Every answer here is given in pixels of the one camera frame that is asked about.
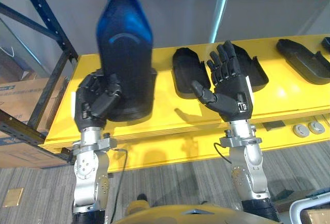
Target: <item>robotic arm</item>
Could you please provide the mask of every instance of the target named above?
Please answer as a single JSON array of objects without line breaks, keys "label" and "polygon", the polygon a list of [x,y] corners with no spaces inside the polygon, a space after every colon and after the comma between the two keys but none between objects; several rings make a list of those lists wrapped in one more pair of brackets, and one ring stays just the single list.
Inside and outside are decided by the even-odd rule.
[{"label": "robotic arm", "polygon": [[229,147],[232,179],[245,212],[279,221],[270,199],[266,175],[262,169],[261,138],[255,136],[255,126],[249,124],[253,111],[253,93],[249,78],[241,74],[233,45],[226,41],[211,52],[214,93],[197,81],[192,82],[195,95],[209,109],[228,122],[229,129],[220,139],[221,146]]},{"label": "robotic arm", "polygon": [[76,92],[75,122],[81,139],[73,144],[77,157],[73,223],[104,223],[109,192],[106,152],[117,143],[109,133],[102,136],[102,130],[120,94],[119,85],[108,86],[100,70],[88,75]]},{"label": "robotic arm", "polygon": [[151,113],[156,71],[151,68],[153,37],[137,0],[109,0],[97,25],[102,69],[76,91],[74,143],[76,188],[73,223],[104,223],[108,201],[109,159],[117,143],[102,135],[106,120],[123,122]]}]

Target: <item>gray carpet floor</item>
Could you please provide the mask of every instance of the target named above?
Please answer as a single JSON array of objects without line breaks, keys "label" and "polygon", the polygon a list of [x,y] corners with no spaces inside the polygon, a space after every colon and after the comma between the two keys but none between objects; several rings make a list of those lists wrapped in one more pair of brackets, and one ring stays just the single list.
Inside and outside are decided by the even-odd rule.
[{"label": "gray carpet floor", "polygon": [[[264,152],[269,190],[276,196],[284,189],[302,191],[330,186],[330,142]],[[106,215],[112,213],[119,173],[110,179]],[[9,188],[24,187],[21,203],[0,208],[0,224],[69,224],[75,177],[72,166],[51,169],[0,169],[0,203]],[[230,178],[230,165],[223,159],[180,163],[125,173],[115,220],[139,193],[152,206],[199,204],[209,201],[240,209]]]}]

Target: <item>yellow platform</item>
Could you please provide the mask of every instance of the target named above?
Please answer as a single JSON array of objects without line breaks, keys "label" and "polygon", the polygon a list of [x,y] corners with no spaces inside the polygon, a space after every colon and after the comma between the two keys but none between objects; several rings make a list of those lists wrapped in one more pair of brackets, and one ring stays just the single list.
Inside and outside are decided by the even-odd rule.
[{"label": "yellow platform", "polygon": [[[286,38],[305,45],[313,52],[320,50],[330,60],[329,53],[320,44],[324,37],[325,35]],[[262,68],[269,77],[269,83],[266,87],[254,94],[255,103],[252,122],[259,124],[285,119],[288,122],[298,122],[301,117],[312,118],[311,116],[314,115],[329,113],[330,84],[315,85],[304,80],[277,52],[275,45],[278,39],[266,38],[233,42],[243,47],[251,57],[257,56]],[[189,48],[199,55],[200,60],[206,61],[209,58],[208,54],[217,45],[218,43],[191,45]],[[199,144],[199,142],[208,142],[212,145],[215,139],[218,140],[222,136],[226,124],[220,120],[217,113],[205,108],[198,100],[182,99],[175,93],[171,68],[172,56],[178,48],[168,47],[153,50],[153,67],[157,70],[158,76],[156,79],[152,116],[142,123],[107,123],[105,132],[110,132],[119,140],[120,144],[125,144],[125,146],[130,148],[128,168],[216,156],[212,146],[208,146],[210,150],[206,152],[201,150],[203,145]],[[77,68],[42,147],[53,152],[59,152],[60,148],[70,147],[73,141],[80,138],[80,133],[71,116],[71,95],[72,92],[76,91],[82,79],[99,67],[100,60],[98,55],[92,54],[79,57]],[[287,140],[284,137],[286,133],[283,133],[276,139],[270,136],[270,140],[267,142],[265,140],[269,134],[263,130],[262,125],[258,128],[258,135],[264,140],[261,144],[264,149],[295,146],[329,138],[329,134],[326,133],[316,137],[313,134],[308,139],[301,140],[293,134],[292,140]],[[280,130],[281,132],[285,130],[286,132],[291,132],[292,127],[284,127]],[[197,141],[199,145],[199,153],[195,156],[194,153],[192,153],[192,156],[187,155],[182,147],[178,147],[186,144],[187,137],[192,137],[190,139]],[[156,156],[158,159],[146,156],[146,151],[149,151],[147,148],[153,146],[156,146],[157,151],[159,151],[159,155]],[[138,156],[131,152],[133,147],[135,153],[139,154]],[[166,152],[168,149],[171,150],[170,156]],[[111,170],[117,169],[116,163],[112,164]]]}]

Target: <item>robotic hand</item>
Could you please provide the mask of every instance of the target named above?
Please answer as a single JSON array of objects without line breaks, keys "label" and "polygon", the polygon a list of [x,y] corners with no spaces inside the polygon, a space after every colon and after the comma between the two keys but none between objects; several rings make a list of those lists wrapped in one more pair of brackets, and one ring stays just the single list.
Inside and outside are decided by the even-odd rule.
[{"label": "robotic hand", "polygon": [[75,122],[81,140],[73,144],[73,155],[77,157],[73,223],[102,224],[105,221],[109,192],[106,151],[116,147],[117,143],[109,133],[103,138],[101,133],[107,113],[119,99],[119,85],[108,85],[101,70],[86,76],[77,89]]},{"label": "robotic hand", "polygon": [[192,82],[196,97],[207,108],[219,113],[228,122],[221,146],[229,147],[232,179],[242,200],[245,212],[279,221],[270,199],[266,175],[262,168],[260,138],[255,137],[255,126],[248,119],[253,111],[253,93],[249,78],[241,74],[233,45],[226,41],[212,51],[207,65],[211,69],[214,93],[197,81]]},{"label": "robotic hand", "polygon": [[212,51],[210,56],[213,61],[207,61],[214,93],[197,81],[192,82],[194,93],[201,103],[218,112],[226,122],[250,119],[253,110],[252,89],[241,73],[234,47],[230,41],[226,41],[217,50],[220,57]]}]

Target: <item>metal bracket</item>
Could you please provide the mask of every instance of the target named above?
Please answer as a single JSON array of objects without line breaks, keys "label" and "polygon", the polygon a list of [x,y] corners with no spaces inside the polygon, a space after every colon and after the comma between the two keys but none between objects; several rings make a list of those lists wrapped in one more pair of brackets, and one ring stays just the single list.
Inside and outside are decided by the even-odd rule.
[{"label": "metal bracket", "polygon": [[250,136],[247,138],[241,138],[240,136],[222,137],[220,138],[220,144],[222,147],[234,148],[238,146],[247,146],[261,143],[261,138]]},{"label": "metal bracket", "polygon": [[42,33],[43,35],[46,35],[53,40],[60,41],[61,37],[57,35],[56,33],[50,31],[49,29],[45,28],[44,26],[41,26],[39,23],[31,20],[30,18],[22,15],[21,13],[18,13],[17,11],[13,10],[12,8],[8,7],[7,5],[0,3],[0,13],[4,14],[7,17],[10,17],[14,19],[15,21],[18,21],[25,26],[28,26],[32,28],[35,31],[38,31]]},{"label": "metal bracket", "polygon": [[36,11],[39,13],[39,16],[41,17],[42,21],[47,26],[47,28],[50,31],[54,32],[56,35],[59,35],[61,39],[57,40],[57,43],[63,51],[67,50],[70,52],[70,61],[72,61],[72,58],[77,59],[78,54],[76,50],[73,48],[71,42],[69,41],[67,35],[65,34],[62,27],[55,18],[46,0],[30,0],[30,1],[33,4]]},{"label": "metal bracket", "polygon": [[117,140],[113,138],[103,138],[101,140],[98,140],[96,144],[87,145],[84,147],[79,147],[80,141],[77,141],[74,143],[73,146],[73,155],[76,156],[80,153],[84,153],[87,151],[108,151],[111,148],[117,147]]},{"label": "metal bracket", "polygon": [[38,99],[38,102],[31,114],[31,117],[29,119],[29,121],[27,122],[27,125],[37,129],[40,120],[42,118],[42,115],[46,109],[46,106],[48,104],[48,101],[52,95],[52,92],[55,88],[55,85],[59,79],[59,77],[61,76],[61,73],[65,67],[65,64],[67,63],[69,58],[69,52],[68,51],[63,51],[60,59],[58,60],[51,76],[49,77],[46,86],[44,87],[40,98]]},{"label": "metal bracket", "polygon": [[3,110],[0,110],[0,131],[21,140],[44,153],[51,154],[65,161],[70,155],[70,151],[68,149],[62,149],[60,154],[56,154],[39,147],[39,144],[44,143],[46,136],[31,127],[28,127],[26,124],[12,117]]}]

